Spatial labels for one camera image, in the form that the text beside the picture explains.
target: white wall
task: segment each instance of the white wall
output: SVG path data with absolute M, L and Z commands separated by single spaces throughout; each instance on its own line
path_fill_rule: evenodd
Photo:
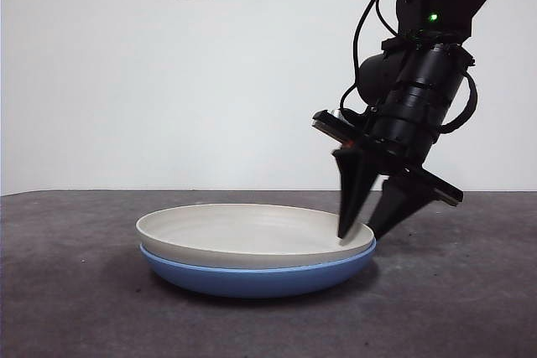
M 3 193 L 336 189 L 310 118 L 352 79 L 367 1 L 3 0 Z M 537 189 L 535 23 L 534 0 L 474 20 L 477 114 L 426 164 L 463 189 Z M 386 38 L 370 18 L 361 56 Z

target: white plate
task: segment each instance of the white plate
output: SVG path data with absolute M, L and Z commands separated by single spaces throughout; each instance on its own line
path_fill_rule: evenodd
M 282 205 L 187 205 L 138 220 L 143 246 L 172 262 L 280 268 L 333 262 L 365 251 L 373 231 L 356 224 L 340 240 L 338 216 Z

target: plate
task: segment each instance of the plate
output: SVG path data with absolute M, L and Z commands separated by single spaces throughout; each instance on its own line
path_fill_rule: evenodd
M 188 205 L 156 211 L 136 224 L 148 252 L 172 262 L 219 268 L 297 267 L 355 256 L 371 229 L 337 238 L 337 215 L 282 205 Z
M 355 256 L 316 265 L 265 269 L 200 267 L 172 262 L 140 249 L 163 279 L 198 293 L 231 298 L 281 298 L 311 293 L 342 283 L 371 260 L 376 241 Z

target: dark gray tabletop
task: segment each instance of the dark gray tabletop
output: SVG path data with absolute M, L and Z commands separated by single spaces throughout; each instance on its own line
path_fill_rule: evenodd
M 207 297 L 149 271 L 137 218 L 209 202 L 336 212 L 338 194 L 2 197 L 3 356 L 537 356 L 537 193 L 467 193 L 457 208 L 432 204 L 383 238 L 356 277 L 276 300 Z

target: black robotic arm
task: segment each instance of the black robotic arm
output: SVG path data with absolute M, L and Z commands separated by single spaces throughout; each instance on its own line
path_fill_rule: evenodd
M 472 18 L 487 0 L 397 0 L 398 30 L 389 27 L 371 0 L 353 42 L 355 80 L 340 109 L 320 111 L 313 126 L 338 140 L 333 155 L 341 174 L 338 236 L 356 220 L 377 177 L 383 194 L 368 224 L 380 238 L 432 200 L 450 205 L 462 192 L 421 167 L 442 133 L 453 132 L 473 114 L 477 89 L 467 68 L 474 60 L 462 43 L 472 33 Z M 357 59 L 357 40 L 373 5 L 394 37 L 382 42 L 382 54 Z M 467 78 L 470 97 L 453 121 L 443 124 L 459 85 Z M 344 107 L 357 89 L 368 104 L 363 113 Z

